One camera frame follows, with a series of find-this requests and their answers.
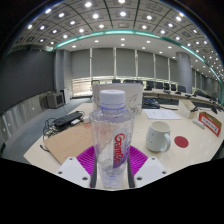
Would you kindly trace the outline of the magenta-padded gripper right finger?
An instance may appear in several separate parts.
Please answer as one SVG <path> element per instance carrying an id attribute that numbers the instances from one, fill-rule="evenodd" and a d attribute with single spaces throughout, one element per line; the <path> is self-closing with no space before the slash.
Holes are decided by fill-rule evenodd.
<path id="1" fill-rule="evenodd" d="M 131 146 L 128 158 L 128 184 L 130 188 L 140 188 L 168 174 L 162 163 L 154 156 L 147 157 Z"/>

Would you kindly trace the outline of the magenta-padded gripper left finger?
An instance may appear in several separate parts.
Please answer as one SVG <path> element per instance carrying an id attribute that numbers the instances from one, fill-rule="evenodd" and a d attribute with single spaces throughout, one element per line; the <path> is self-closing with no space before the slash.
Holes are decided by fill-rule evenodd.
<path id="1" fill-rule="evenodd" d="M 95 188 L 97 183 L 97 162 L 94 147 L 87 148 L 77 157 L 68 157 L 56 175 L 84 188 Z"/>

